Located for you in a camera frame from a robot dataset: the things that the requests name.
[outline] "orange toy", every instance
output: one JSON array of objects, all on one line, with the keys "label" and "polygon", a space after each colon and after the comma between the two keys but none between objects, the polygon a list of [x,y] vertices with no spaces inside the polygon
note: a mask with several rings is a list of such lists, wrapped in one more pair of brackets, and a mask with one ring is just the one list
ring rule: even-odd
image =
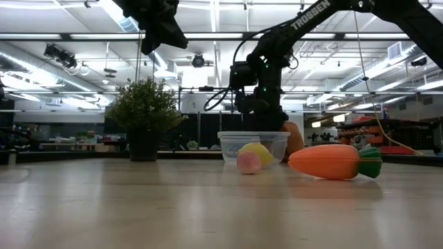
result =
[{"label": "orange toy", "polygon": [[359,151],[349,145],[320,145],[292,153],[289,166],[326,179],[351,179],[358,173],[376,178],[380,175],[381,158],[376,148]]}]

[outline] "fluorescent light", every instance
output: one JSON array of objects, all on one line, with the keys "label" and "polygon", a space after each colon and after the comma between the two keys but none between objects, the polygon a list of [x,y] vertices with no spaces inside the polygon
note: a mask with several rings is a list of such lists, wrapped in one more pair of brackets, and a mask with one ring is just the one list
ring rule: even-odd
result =
[{"label": "fluorescent light", "polygon": [[415,92],[376,92],[378,95],[414,95]]},{"label": "fluorescent light", "polygon": [[345,122],[345,114],[334,116],[334,122]]},{"label": "fluorescent light", "polygon": [[30,80],[36,81],[36,82],[45,82],[45,83],[57,83],[58,78],[55,78],[55,76],[51,73],[46,72],[43,69],[37,68],[36,66],[29,64],[27,62],[21,61],[20,59],[14,58],[12,56],[9,56],[5,53],[0,52],[0,56],[5,57],[6,59],[9,59],[20,66],[23,66],[26,68],[30,73],[22,73],[22,72],[13,72],[16,75],[26,77]]},{"label": "fluorescent light", "polygon": [[0,34],[0,39],[62,39],[59,34]]},{"label": "fluorescent light", "polygon": [[9,95],[17,97],[17,98],[22,98],[22,99],[25,99],[25,100],[40,102],[39,98],[36,98],[36,97],[34,97],[32,95],[28,95],[28,94],[25,94],[25,93],[22,93],[21,95],[10,93]]},{"label": "fluorescent light", "polygon": [[333,39],[335,38],[335,34],[332,33],[309,33],[303,35],[301,39]]},{"label": "fluorescent light", "polygon": [[0,113],[5,113],[5,112],[21,112],[21,110],[0,110]]},{"label": "fluorescent light", "polygon": [[[305,4],[305,9],[308,9],[311,6],[311,4]],[[300,10],[300,4],[252,4],[248,5],[248,8],[254,9],[254,10]]]},{"label": "fluorescent light", "polygon": [[236,39],[243,38],[241,33],[186,33],[188,39]]},{"label": "fluorescent light", "polygon": [[441,87],[441,86],[443,86],[443,80],[431,82],[431,83],[425,84],[423,86],[417,87],[417,90],[418,91],[425,91],[425,90],[434,89],[434,88]]},{"label": "fluorescent light", "polygon": [[421,92],[422,95],[443,95],[443,91],[425,91]]},{"label": "fluorescent light", "polygon": [[389,89],[393,89],[394,87],[399,86],[400,84],[401,84],[401,82],[394,82],[394,83],[382,86],[382,87],[380,87],[379,89],[377,89],[375,91],[386,91],[386,90],[389,90]]},{"label": "fluorescent light", "polygon": [[[408,39],[403,33],[360,34],[360,39]],[[357,34],[346,34],[345,39],[357,39]]]},{"label": "fluorescent light", "polygon": [[177,79],[177,74],[166,70],[157,70],[154,77],[158,79]]},{"label": "fluorescent light", "polygon": [[312,123],[312,128],[319,128],[321,127],[321,122],[313,122]]},{"label": "fluorescent light", "polygon": [[25,112],[51,112],[51,110],[23,110]]},{"label": "fluorescent light", "polygon": [[98,94],[98,92],[59,92],[59,94]]},{"label": "fluorescent light", "polygon": [[97,109],[97,106],[83,100],[77,100],[73,98],[63,99],[63,103],[67,103],[71,106],[80,107],[83,109]]},{"label": "fluorescent light", "polygon": [[306,100],[282,100],[281,104],[306,104]]},{"label": "fluorescent light", "polygon": [[340,107],[341,107],[340,104],[333,104],[332,106],[328,107],[327,109],[328,110],[335,110],[335,109],[340,108]]},{"label": "fluorescent light", "polygon": [[[243,10],[243,6],[238,5],[238,9],[239,10]],[[209,10],[210,8],[208,6],[198,6],[198,5],[194,5],[194,4],[183,4],[183,3],[179,3],[179,8],[190,8],[190,9],[195,9],[195,10]]]},{"label": "fluorescent light", "polygon": [[362,109],[367,109],[369,107],[372,107],[372,103],[367,103],[367,104],[359,104],[358,106],[352,107],[353,109],[357,109],[357,110],[362,110]]},{"label": "fluorescent light", "polygon": [[118,34],[72,34],[72,39],[138,39],[138,34],[134,33],[118,33]]},{"label": "fluorescent light", "polygon": [[390,104],[390,103],[393,103],[393,102],[396,102],[396,101],[399,101],[399,100],[403,100],[404,98],[406,98],[406,96],[398,97],[398,98],[393,98],[391,100],[385,101],[384,104]]}]

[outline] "plastic bin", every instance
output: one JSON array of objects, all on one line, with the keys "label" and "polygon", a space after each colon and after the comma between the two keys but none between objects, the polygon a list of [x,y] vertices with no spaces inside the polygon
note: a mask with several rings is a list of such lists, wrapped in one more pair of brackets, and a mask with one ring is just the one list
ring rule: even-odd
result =
[{"label": "plastic bin", "polygon": [[286,152],[289,135],[289,132],[283,131],[220,131],[218,133],[223,159],[232,164],[237,162],[237,152],[250,142],[260,142],[272,154],[272,163],[280,163]]}]

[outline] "air vent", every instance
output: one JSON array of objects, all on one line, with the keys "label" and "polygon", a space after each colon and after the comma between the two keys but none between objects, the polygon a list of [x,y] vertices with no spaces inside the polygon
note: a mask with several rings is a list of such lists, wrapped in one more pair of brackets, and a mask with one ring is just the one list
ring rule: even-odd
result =
[{"label": "air vent", "polygon": [[432,97],[423,99],[423,105],[429,105],[433,103]]},{"label": "air vent", "polygon": [[406,110],[406,103],[400,104],[400,111]]},{"label": "air vent", "polygon": [[388,59],[397,59],[401,56],[401,42],[397,42],[396,44],[390,46],[388,48]]}]

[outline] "cable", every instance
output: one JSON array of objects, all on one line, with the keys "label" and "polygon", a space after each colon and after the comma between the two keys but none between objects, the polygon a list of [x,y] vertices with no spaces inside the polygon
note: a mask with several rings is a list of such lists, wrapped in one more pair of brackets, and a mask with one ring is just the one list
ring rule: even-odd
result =
[{"label": "cable", "polygon": [[41,66],[37,67],[34,71],[30,72],[29,74],[34,73],[35,71],[41,69],[44,65],[48,64],[48,62],[50,60],[52,60],[52,58],[49,58],[49,59],[45,60],[44,63]]},{"label": "cable", "polygon": [[379,124],[380,130],[381,130],[383,136],[384,136],[385,138],[387,138],[389,141],[391,141],[391,142],[393,142],[393,143],[395,143],[395,144],[397,144],[397,145],[400,145],[400,146],[402,146],[402,147],[404,147],[404,148],[407,148],[407,149],[411,150],[412,152],[414,152],[414,153],[416,153],[416,154],[418,154],[418,155],[420,155],[420,156],[425,156],[425,154],[423,154],[422,152],[417,151],[417,150],[415,150],[415,149],[413,149],[413,148],[411,148],[411,147],[409,147],[409,146],[407,146],[407,145],[404,145],[404,144],[402,144],[402,143],[400,143],[400,142],[397,142],[396,140],[393,140],[393,139],[390,138],[390,137],[386,134],[386,132],[384,131],[383,126],[381,125],[381,122],[380,122],[380,119],[379,119],[379,114],[377,113],[377,109],[375,108],[374,100],[372,99],[371,90],[369,89],[369,84],[368,84],[368,78],[366,77],[365,66],[364,66],[364,64],[363,64],[363,53],[361,52],[361,43],[360,43],[359,25],[358,25],[358,22],[357,22],[357,14],[355,13],[355,11],[354,11],[354,19],[355,19],[355,27],[356,27],[356,33],[357,33],[357,41],[358,41],[358,44],[359,44],[359,52],[360,52],[361,68],[363,69],[363,76],[364,76],[364,79],[365,79],[366,89],[368,90],[369,98],[370,98],[371,103],[372,103],[372,107],[374,107],[375,118],[377,119],[377,123]]},{"label": "cable", "polygon": [[141,30],[138,31],[138,47],[137,47],[137,60],[136,60],[136,82],[138,77],[138,62],[140,60],[140,51],[141,51]]},{"label": "cable", "polygon": [[297,66],[295,66],[295,67],[293,67],[293,68],[290,67],[290,66],[288,66],[288,68],[291,69],[291,70],[296,70],[296,69],[298,68],[298,65],[300,65],[300,62],[298,62],[298,59],[297,59],[295,56],[294,56],[293,58],[294,58],[295,61],[297,62]]},{"label": "cable", "polygon": [[[264,32],[266,32],[266,31],[269,31],[269,30],[273,29],[273,28],[276,28],[276,27],[279,27],[279,26],[282,26],[282,25],[288,24],[288,23],[290,23],[290,22],[292,22],[292,21],[293,21],[293,19],[290,19],[290,20],[288,20],[288,21],[284,21],[284,22],[282,22],[282,23],[280,23],[280,24],[277,24],[277,25],[274,25],[274,26],[272,26],[272,27],[270,27],[270,28],[265,28],[265,29],[263,29],[263,30],[257,31],[257,32],[255,32],[255,33],[252,33],[252,34],[249,35],[248,37],[244,38],[243,41],[240,42],[240,44],[238,45],[238,47],[235,49],[234,57],[233,57],[233,66],[235,67],[235,58],[237,57],[238,51],[239,51],[240,48],[243,46],[243,44],[245,44],[248,40],[250,40],[252,37],[254,37],[254,36],[256,36],[256,35],[258,35],[258,34],[260,34],[260,33],[264,33]],[[208,101],[206,101],[206,103],[205,103],[205,105],[204,105],[204,111],[211,111],[211,110],[213,110],[217,105],[219,105],[219,104],[224,100],[224,98],[226,98],[226,96],[228,95],[228,92],[229,92],[229,91],[232,91],[232,88],[230,87],[230,85],[228,85],[228,88],[223,89],[223,90],[221,90],[221,91],[218,91],[216,94],[214,94],[211,98],[209,98]],[[213,105],[212,105],[211,107],[209,107],[209,108],[206,108],[206,107],[209,105],[209,102],[210,102],[211,100],[214,100],[215,97],[217,97],[218,95],[220,95],[220,94],[222,94],[222,93],[224,93],[224,94],[223,94],[223,96],[219,99],[219,101],[217,101],[217,103],[213,104]]]}]

